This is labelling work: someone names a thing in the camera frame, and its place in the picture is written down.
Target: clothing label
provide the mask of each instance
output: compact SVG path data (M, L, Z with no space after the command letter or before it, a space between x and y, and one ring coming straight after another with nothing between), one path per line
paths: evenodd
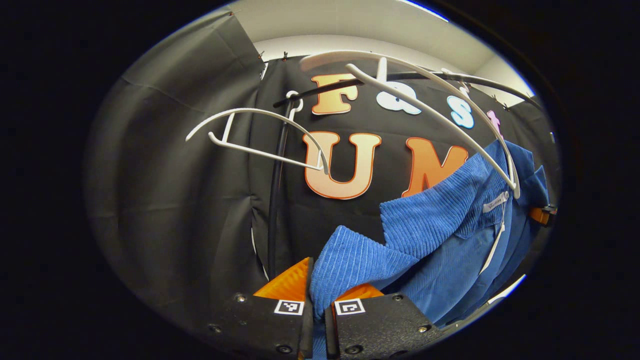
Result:
M495 209L496 206L502 204L503 202L507 201L507 199L509 198L509 193L508 192L504 192L500 195L498 195L497 198L495 198L494 201L491 201L488 204L484 204L482 206L482 212L483 213L488 213L489 211Z
M502 235L503 231L504 231L504 223L502 223L502 226L500 227L500 231L498 231L498 236L495 237L495 241L493 242L493 247L491 248L491 252L489 252L489 256L486 258L486 261L484 262L484 266L482 267L482 270L480 270L480 273L478 275L480 275L491 263L491 258L493 257L495 248L498 246L498 241L500 240L500 235Z

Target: orange letter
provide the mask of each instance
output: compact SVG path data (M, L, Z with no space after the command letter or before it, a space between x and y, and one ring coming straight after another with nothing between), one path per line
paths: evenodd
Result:
M340 142L340 137L327 131L312 131L311 134L327 156L331 169L333 146ZM316 145L307 135L302 140L307 145L307 164L317 165L319 154ZM374 134L352 134L349 136L349 142L356 146L356 165L351 180L340 183L330 175L325 175L323 171L305 169L307 185L316 194L331 199L348 200L364 194L369 188L373 175L373 153L376 146L382 143L382 139Z
M402 193L402 197L423 192L425 189L443 181L460 168L469 156L469 153L464 148L452 146L449 148L447 157L441 166L438 154L436 154L436 150L429 140L409 138L406 141L406 146L413 153L413 164L409 189Z
M311 78L318 87L337 83L340 80L355 79L352 74L318 75ZM341 114L351 110L351 105L342 102L342 95L347 99L355 100L358 97L358 88L347 86L346 88L331 90L318 94L318 104L311 108L316 115Z

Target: black backdrop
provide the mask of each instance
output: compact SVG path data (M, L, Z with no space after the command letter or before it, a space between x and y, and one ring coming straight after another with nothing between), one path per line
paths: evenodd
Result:
M141 304L108 268L84 220L83 147L91 120L107 91L152 44L211 10L208 2L11 4L5 24L11 97L6 117L10 178L3 255L10 304L3 335L8 359L208 359L209 347L177 330ZM554 89L550 98L564 141L563 211L558 227L525 286L490 316L440 344L434 357L537 359L632 358L627 261L636 213L621 200L634 196L629 176L637 59L636 9L622 2L583 4L539 1L491 4L455 0L486 24L459 13L450 19L479 35L495 32L513 44L508 56L531 59ZM621 49L619 56L602 49Z
M197 336L221 299L265 283L251 246L247 155L213 146L205 131L185 142L208 116L255 103L263 64L229 13L199 18L122 74L84 163L88 219L108 263L144 303ZM238 117L230 141L243 143L248 124Z

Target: black metal rod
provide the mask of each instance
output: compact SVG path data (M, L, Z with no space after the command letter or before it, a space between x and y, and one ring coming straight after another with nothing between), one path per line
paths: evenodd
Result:
M444 79L444 80L464 81L464 82L469 83L469 84L489 86L491 88L496 88L498 90L502 90L502 91L504 91L506 93L509 93L511 95L515 95L515 96L523 99L524 101L528 102L529 104L532 104L533 106L535 106L538 110L542 111L543 113L545 112L545 110L542 108L542 106L540 106L537 102L533 101L530 97L528 97L525 94L519 92L518 90L512 89L512 88L510 88L510 87L508 87L506 85L502 85L500 83L496 83L495 81L491 81L491 80L487 80L487 79L483 79L483 78L478 78L476 76L461 75L461 74L447 74L447 73L444 73L444 72L434 72L433 74L438 76L439 78ZM418 74L417 72L414 72L414 71L396 72L396 73L393 73L393 74L387 74L387 81L409 80L409 79L428 80L428 78L425 78L424 76L422 76L422 75L420 75L420 74ZM339 81L338 83L329 84L329 85L325 85L325 86L320 86L319 88L311 89L311 90L305 91L303 93L300 93L298 95L293 95L293 96L291 96L291 99L298 100L298 99L302 99L302 98L307 97L307 96L317 95L317 94L321 94L323 92L327 92L327 91L331 91L331 90L346 88L347 86L360 86L360 85L364 85L364 83L362 81L358 80L358 79L343 80L343 81ZM289 99L282 99L282 100L274 103L273 107L274 108L279 108L282 105L284 105L288 100Z
M284 117L289 117L293 109L294 99L287 99L287 110ZM287 143L287 132L289 125L282 122L280 126L280 136L278 137L278 147L276 154L284 155L285 144ZM282 161L275 160L273 163L273 173L271 175L271 194L269 195L269 229L267 231L267 264L269 267L269 280L273 280L277 275L276 271L276 235L278 233L278 196L280 195L280 180L282 179Z

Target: white wall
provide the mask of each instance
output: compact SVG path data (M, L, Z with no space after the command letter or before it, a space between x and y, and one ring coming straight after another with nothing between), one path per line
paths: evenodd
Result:
M287 56L301 56L349 49L387 54L433 71L441 71L442 68L446 68L459 74L469 75L469 73L435 56L430 56L408 47L370 38L344 35L300 35L263 40L254 43L254 46L258 50L258 53L264 51L262 54L264 61L282 58L285 51L287 52ZM527 83L498 55L490 58L473 75L496 81L514 88L525 95L534 95L533 90L531 90ZM517 96L487 86L473 85L473 87L489 96L495 95L499 102L507 104L507 106L512 106L523 101Z
M534 96L533 90L526 83L524 79L517 72L513 70L511 65L506 63L500 56L497 54L489 59L488 62L484 66L482 66L474 76L479 78L485 78L489 80L493 80L497 83L507 85L510 88L518 90L519 92ZM487 86L481 85L473 85L474 88L481 90L482 92L488 95L495 95L496 99L499 102L506 104L507 106L513 106L522 102L523 100L515 95L511 95L509 93L503 92L502 90L497 90L494 88L490 88Z
M350 37L344 35L300 35L295 37L273 38L254 43L258 53L264 51L264 61L287 56L314 55L335 50L372 51L386 54L404 61L414 63L434 71L447 68L453 72L467 74L454 65L408 47L391 44L370 38Z

